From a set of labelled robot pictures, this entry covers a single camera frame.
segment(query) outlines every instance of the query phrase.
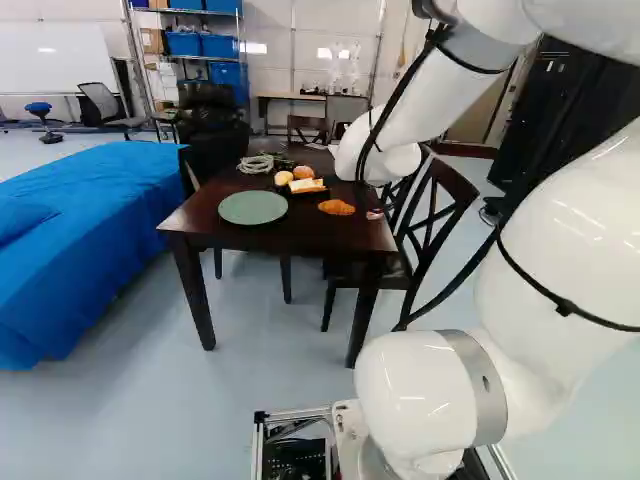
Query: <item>whiteboard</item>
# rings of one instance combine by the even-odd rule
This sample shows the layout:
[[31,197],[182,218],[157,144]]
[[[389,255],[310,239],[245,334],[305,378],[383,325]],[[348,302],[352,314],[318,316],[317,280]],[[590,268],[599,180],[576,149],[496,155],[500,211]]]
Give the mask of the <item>whiteboard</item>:
[[0,95],[78,92],[78,84],[118,87],[98,23],[3,22]]

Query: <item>robotic arm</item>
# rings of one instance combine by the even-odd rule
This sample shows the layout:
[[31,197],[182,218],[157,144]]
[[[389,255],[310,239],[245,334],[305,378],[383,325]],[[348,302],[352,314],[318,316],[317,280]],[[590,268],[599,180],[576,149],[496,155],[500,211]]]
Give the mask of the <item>robotic arm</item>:
[[[420,16],[446,11],[431,0],[413,3]],[[362,176],[370,183],[413,172],[413,143],[444,132],[541,32],[640,64],[638,2],[457,0],[444,19],[455,26],[424,59],[367,157]],[[383,108],[347,130],[336,152],[342,178],[356,178]],[[639,158],[636,120],[542,183],[502,232],[522,271],[613,323],[563,312],[494,246],[476,286],[481,328],[393,333],[362,351],[356,390],[387,463],[367,471],[374,467],[360,462],[362,477],[444,479],[469,446],[545,429],[590,372],[640,331]]]

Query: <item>green plate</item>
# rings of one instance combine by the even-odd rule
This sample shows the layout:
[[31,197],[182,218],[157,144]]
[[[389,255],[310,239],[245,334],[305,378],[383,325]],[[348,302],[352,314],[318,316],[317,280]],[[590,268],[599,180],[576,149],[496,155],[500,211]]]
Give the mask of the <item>green plate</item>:
[[284,197],[264,190],[234,193],[220,202],[218,213],[236,225],[263,225],[278,220],[289,209]]

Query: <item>blue bedsheet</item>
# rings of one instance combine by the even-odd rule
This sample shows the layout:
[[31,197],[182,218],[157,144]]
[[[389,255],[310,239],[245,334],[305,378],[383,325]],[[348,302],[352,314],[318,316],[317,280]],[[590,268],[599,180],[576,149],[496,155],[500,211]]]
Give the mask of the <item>blue bedsheet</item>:
[[111,143],[0,183],[61,212],[0,249],[0,369],[64,359],[165,248],[155,227],[184,198],[178,148]]

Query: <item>blue storage bin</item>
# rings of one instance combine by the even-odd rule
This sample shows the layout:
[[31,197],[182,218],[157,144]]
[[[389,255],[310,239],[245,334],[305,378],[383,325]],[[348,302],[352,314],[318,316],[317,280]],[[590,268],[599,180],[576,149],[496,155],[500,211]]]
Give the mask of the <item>blue storage bin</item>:
[[230,35],[201,33],[202,54],[205,57],[238,58],[238,39]]
[[185,10],[204,10],[203,0],[169,0],[169,7]]
[[242,16],[242,0],[205,0],[205,9],[211,12],[232,13],[235,15],[236,8]]
[[171,55],[202,55],[200,36],[197,33],[167,32],[167,42]]
[[238,105],[249,103],[249,77],[246,63],[209,62],[209,78],[216,85],[231,85]]

